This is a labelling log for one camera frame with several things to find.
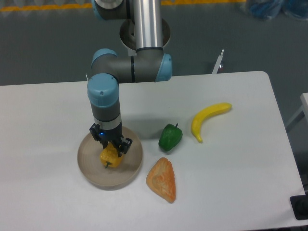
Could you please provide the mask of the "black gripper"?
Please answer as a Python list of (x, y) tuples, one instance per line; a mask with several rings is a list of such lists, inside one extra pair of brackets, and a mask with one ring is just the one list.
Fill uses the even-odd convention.
[(122, 123), (110, 130), (102, 129), (99, 124), (93, 123), (89, 131), (94, 140), (98, 141), (104, 149), (107, 147), (108, 142), (112, 142), (117, 150), (118, 157), (126, 154), (133, 143), (132, 139), (123, 137)]

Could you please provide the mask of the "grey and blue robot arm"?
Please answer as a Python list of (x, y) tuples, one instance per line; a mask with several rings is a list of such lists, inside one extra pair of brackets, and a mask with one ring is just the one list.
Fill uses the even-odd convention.
[(172, 59), (163, 49), (161, 2), (93, 0), (91, 3), (95, 15), (101, 19), (130, 19), (134, 24), (135, 55), (121, 58), (111, 49), (96, 51), (87, 83), (95, 121), (90, 133), (103, 148), (112, 144), (121, 157), (130, 149), (132, 139), (122, 135), (119, 85), (168, 81), (172, 77)]

